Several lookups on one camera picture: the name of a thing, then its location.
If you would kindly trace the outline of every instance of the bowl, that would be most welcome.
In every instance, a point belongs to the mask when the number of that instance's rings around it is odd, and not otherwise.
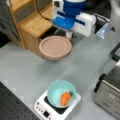
[[[66,106],[61,106],[60,98],[61,95],[65,92],[70,92],[72,96]],[[54,107],[65,108],[70,106],[73,103],[74,99],[76,98],[76,89],[72,83],[66,80],[57,80],[48,87],[47,97],[48,97],[48,101]]]

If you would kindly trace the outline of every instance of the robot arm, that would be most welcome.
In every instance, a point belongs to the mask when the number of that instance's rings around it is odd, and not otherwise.
[[[67,31],[69,38],[73,32],[91,35],[96,17],[83,13],[85,6],[86,0],[53,0],[53,25]]]

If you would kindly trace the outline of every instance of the plate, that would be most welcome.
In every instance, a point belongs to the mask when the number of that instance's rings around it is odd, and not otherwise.
[[[39,45],[43,57],[50,60],[63,59],[71,52],[71,49],[70,39],[62,36],[47,37]]]

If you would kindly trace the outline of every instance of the countertop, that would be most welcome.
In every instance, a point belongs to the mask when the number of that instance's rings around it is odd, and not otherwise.
[[[82,97],[73,120],[116,120],[95,104],[93,92],[99,76],[116,64],[109,57],[116,44],[97,35],[78,35],[71,42],[71,53],[59,61],[8,43],[0,49],[1,82],[38,116],[34,104],[40,95],[55,80],[68,80]]]

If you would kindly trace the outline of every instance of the white scale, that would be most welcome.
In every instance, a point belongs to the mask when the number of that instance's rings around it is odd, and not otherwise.
[[[76,99],[67,108],[53,107],[47,99],[47,91],[36,101],[34,108],[43,120],[70,120],[81,96],[76,94]]]

